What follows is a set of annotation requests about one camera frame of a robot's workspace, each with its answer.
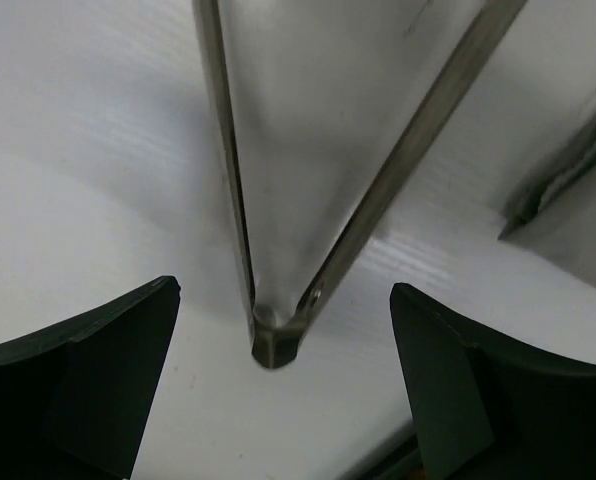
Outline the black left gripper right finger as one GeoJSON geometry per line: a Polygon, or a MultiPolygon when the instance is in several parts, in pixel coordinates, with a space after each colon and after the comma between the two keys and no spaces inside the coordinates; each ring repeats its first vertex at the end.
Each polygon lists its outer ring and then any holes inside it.
{"type": "Polygon", "coordinates": [[[596,365],[516,340],[405,283],[390,313],[430,479],[596,479],[596,365]]]}

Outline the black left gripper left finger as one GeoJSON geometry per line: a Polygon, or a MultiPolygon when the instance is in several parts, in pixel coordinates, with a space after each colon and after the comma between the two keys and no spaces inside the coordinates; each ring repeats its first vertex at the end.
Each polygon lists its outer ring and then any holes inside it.
{"type": "Polygon", "coordinates": [[[172,339],[161,276],[0,344],[0,479],[128,479],[172,339]]]}

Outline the metal food tongs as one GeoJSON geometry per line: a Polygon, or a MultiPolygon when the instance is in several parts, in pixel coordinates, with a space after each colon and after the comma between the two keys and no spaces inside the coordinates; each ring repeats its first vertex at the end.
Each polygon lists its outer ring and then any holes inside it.
{"type": "Polygon", "coordinates": [[[270,306],[256,299],[219,4],[195,1],[192,6],[210,109],[215,119],[218,159],[226,177],[251,355],[261,367],[277,370],[296,359],[314,321],[525,4],[488,1],[474,17],[301,295],[294,314],[284,323],[278,322],[270,306]]]}

